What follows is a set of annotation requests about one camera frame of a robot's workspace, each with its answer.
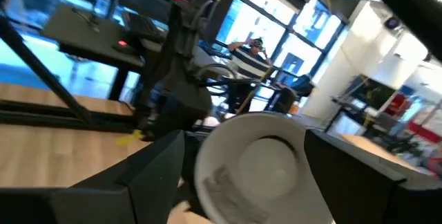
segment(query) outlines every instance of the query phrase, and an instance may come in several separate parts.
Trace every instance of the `keyboard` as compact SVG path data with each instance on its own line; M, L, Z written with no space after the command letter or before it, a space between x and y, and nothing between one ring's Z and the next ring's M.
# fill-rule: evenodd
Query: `keyboard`
M157 43L166 39L166 35L158 30L157 26L148 17L130 12L123 12L122 16L124 25L126 25L130 34Z

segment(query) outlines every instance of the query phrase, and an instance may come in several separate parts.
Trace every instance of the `wooden floor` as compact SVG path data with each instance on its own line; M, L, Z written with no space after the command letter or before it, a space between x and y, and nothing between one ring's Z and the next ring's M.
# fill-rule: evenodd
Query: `wooden floor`
M91 97L74 96L84 107L91 111L131 115L127 105L112 100L102 100ZM11 100L25 103L45 104L48 106L66 107L54 92L13 84L0 84L0 100Z
M76 97L90 110L130 114L119 102ZM1 100L63 106L50 91L0 84ZM73 185L125 159L148 145L134 141L118 146L120 133L100 133L0 124L0 187L53 187ZM186 212L182 203L170 215L170 224L207 224Z

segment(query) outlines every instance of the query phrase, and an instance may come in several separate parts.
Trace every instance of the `black chair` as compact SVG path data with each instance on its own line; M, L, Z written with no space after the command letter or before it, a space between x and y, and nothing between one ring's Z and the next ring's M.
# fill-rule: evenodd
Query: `black chair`
M309 97L315 86L309 82L299 90L296 88L283 87L275 91L270 97L264 111L288 113L294 102L299 102L302 97Z

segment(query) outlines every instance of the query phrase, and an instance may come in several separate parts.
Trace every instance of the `man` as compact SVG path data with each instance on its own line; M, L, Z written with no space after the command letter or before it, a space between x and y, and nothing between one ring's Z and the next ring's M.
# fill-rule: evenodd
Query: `man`
M255 58L258 61L265 60L266 63L268 63L268 65L271 65L271 61L267 56L267 53L265 49L262 47L262 45L263 45L262 39L257 38L257 39L249 39L247 41L237 41L228 45L227 48L230 50L230 52L234 52L235 50L240 49L245 53L247 53L250 57ZM259 55L259 53L261 52L265 56L265 58Z
M250 39L247 41L234 42L227 46L227 48L232 52L233 56L240 58L241 60L255 59L259 62L265 61L271 66L271 61L262 47L263 42L261 38ZM253 87L250 84L239 84L229 87L229 96L227 98L227 104L229 105L229 113L236 113L240 105L247 98L248 94L252 92ZM248 112L251 105L251 100L243 108L241 113Z

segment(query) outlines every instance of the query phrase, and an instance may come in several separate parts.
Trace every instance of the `yellow object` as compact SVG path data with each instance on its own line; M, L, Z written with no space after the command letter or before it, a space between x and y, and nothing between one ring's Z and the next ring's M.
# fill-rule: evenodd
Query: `yellow object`
M130 135L128 135L128 136L124 136L124 137L122 137L122 138L119 138L119 139L117 140L117 145L119 145L119 146L128 145L128 144L130 144L132 141L134 141L134 140L140 140L140 139L142 139L143 137L144 137L144 136L143 136L143 134L141 133L140 130L134 130L134 131L132 132L132 134L130 134Z
M299 106L298 103L295 102L294 104L291 105L289 114L295 115L298 113L298 111L299 111Z
M254 90L252 90L252 92L249 93L247 98L241 104L240 108L236 111L236 114L239 114L244 109L244 107L247 105L247 103L249 103L251 98L253 98L253 96L255 95L256 91L261 87L261 83L265 80L265 78L267 78L267 76L269 76L270 72L273 71L272 68L273 68L273 66L270 66L270 68L267 69L265 74L260 78L260 81L258 82L258 84L255 86Z

